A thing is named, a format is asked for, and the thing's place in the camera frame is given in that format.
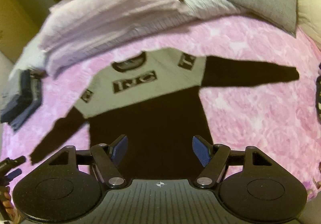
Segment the folded clothes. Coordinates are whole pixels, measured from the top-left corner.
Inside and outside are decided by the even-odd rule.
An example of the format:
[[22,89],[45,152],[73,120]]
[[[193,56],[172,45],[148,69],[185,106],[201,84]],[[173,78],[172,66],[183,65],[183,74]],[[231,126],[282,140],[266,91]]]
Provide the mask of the folded clothes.
[[33,101],[30,70],[18,70],[2,94],[0,122],[11,122]]
[[63,0],[39,32],[46,72],[193,20],[246,13],[227,0]]
[[28,118],[41,106],[42,91],[40,79],[31,79],[31,91],[33,95],[33,101],[30,106],[21,114],[19,114],[12,122],[9,123],[14,132],[19,130],[22,125],[28,120]]

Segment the metal screw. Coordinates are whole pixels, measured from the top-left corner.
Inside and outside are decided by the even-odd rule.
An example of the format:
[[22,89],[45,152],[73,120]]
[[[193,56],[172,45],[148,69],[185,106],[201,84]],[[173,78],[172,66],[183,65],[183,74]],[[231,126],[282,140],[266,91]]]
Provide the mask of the metal screw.
[[114,177],[114,178],[111,178],[108,182],[113,186],[118,186],[118,185],[123,184],[125,182],[125,180],[120,177]]
[[196,182],[202,186],[209,185],[212,183],[212,180],[207,177],[201,177],[196,180]]

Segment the folded blanket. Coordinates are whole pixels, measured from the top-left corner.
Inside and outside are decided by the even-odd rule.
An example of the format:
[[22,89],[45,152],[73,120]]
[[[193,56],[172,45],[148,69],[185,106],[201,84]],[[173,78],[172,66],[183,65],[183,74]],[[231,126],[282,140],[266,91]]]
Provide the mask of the folded blanket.
[[246,10],[227,0],[64,0],[51,11],[40,31],[40,47],[46,71],[54,76],[62,67],[133,38]]

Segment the printed logo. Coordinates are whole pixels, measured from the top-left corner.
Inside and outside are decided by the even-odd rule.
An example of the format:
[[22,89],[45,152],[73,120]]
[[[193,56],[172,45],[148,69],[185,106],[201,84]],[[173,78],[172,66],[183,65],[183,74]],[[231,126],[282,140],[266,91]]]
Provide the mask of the printed logo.
[[182,53],[182,56],[181,56],[178,66],[182,67],[186,70],[192,70],[195,60],[196,60],[195,56],[191,56],[186,53]]
[[88,89],[83,93],[81,96],[81,99],[85,102],[88,103],[93,95],[92,91],[89,91]]
[[160,182],[156,183],[155,185],[157,185],[157,186],[159,186],[159,187],[162,187],[162,186],[164,186],[164,185],[166,185],[166,184],[160,181]]
[[155,71],[148,71],[142,75],[139,75],[132,79],[124,79],[113,82],[114,93],[122,92],[126,89],[132,88],[134,86],[141,85],[143,83],[149,83],[157,80]]

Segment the hand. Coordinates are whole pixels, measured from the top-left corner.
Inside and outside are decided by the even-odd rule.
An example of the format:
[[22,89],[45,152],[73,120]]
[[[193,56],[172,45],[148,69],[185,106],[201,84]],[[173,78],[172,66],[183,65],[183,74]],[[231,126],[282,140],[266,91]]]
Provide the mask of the hand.
[[11,203],[11,196],[9,194],[10,192],[10,187],[7,187],[7,192],[4,193],[4,196],[8,199],[7,201],[2,202],[2,204],[5,207],[5,210],[9,215],[11,215],[14,219],[15,217],[15,212],[13,210],[13,204]]

